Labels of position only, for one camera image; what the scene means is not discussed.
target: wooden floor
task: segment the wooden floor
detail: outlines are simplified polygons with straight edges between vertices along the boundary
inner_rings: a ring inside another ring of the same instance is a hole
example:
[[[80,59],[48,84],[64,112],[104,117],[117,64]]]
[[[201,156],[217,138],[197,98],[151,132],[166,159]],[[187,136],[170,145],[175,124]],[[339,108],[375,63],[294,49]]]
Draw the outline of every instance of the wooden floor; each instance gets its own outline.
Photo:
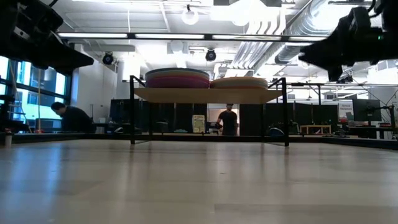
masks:
[[[398,223],[398,154],[79,140],[0,149],[0,223]]]

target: dark shirt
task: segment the dark shirt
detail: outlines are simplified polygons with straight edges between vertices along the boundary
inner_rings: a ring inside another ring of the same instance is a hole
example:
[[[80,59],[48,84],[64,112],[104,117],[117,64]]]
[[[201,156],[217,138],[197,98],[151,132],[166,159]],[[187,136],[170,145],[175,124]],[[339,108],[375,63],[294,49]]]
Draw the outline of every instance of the dark shirt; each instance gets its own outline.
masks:
[[[62,131],[92,133],[95,128],[91,118],[82,109],[68,106],[62,115]]]
[[[224,111],[220,113],[218,119],[223,120],[223,135],[225,136],[235,136],[236,135],[236,120],[238,116],[233,111]]]

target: stacked discs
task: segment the stacked discs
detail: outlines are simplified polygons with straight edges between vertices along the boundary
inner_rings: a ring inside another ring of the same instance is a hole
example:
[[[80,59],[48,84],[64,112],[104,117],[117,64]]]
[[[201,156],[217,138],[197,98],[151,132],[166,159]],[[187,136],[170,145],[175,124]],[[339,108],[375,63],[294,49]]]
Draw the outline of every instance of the stacked discs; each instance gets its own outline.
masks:
[[[268,83],[264,79],[253,77],[220,78],[212,81],[210,88],[268,89]]]
[[[209,88],[209,74],[190,68],[161,68],[145,75],[148,88]]]

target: poster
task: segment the poster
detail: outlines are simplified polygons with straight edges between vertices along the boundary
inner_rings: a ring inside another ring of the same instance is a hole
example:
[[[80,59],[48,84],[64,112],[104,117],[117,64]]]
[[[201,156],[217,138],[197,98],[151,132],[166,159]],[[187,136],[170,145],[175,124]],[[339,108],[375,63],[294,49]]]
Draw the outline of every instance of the poster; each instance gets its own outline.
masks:
[[[353,103],[339,103],[338,104],[339,118],[347,118],[347,114],[354,115]]]
[[[193,115],[192,127],[194,133],[205,132],[205,115]]]

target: window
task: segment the window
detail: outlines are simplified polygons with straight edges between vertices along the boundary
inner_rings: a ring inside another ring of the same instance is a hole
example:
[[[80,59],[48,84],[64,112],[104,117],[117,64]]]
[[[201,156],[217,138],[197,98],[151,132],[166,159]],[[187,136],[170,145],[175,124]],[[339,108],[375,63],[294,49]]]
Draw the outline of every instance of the window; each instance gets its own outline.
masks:
[[[8,62],[9,62],[8,58],[0,56],[0,76],[3,79],[7,78],[8,68],[9,68]]]
[[[0,84],[0,95],[4,95],[4,94],[6,94],[6,86],[3,84]]]
[[[42,70],[32,66],[29,62],[19,62],[17,66],[17,82],[42,90],[65,95],[66,77],[49,68]]]
[[[39,118],[39,107],[38,100],[39,95],[37,93],[31,92],[29,90],[17,89],[18,90],[18,99],[16,99],[16,105],[21,105],[26,119],[31,122],[32,120],[36,120]],[[51,110],[51,104],[54,102],[64,103],[64,100],[61,98],[57,98],[54,96],[48,96],[45,94],[40,94],[40,118],[48,118],[48,119],[60,119],[58,115]],[[24,121],[25,117],[20,114],[22,113],[21,107],[15,107],[14,119]]]
[[[72,78],[57,73],[52,68],[42,70],[29,62],[17,62],[0,57],[0,75],[5,79],[5,85],[0,85],[0,94],[12,92],[16,99],[15,106],[11,108],[14,120],[29,123],[34,127],[35,120],[39,118],[38,104],[42,119],[60,119],[51,110],[54,102],[69,104],[70,92],[67,91],[70,91]],[[17,83],[16,92],[12,86],[13,77]]]

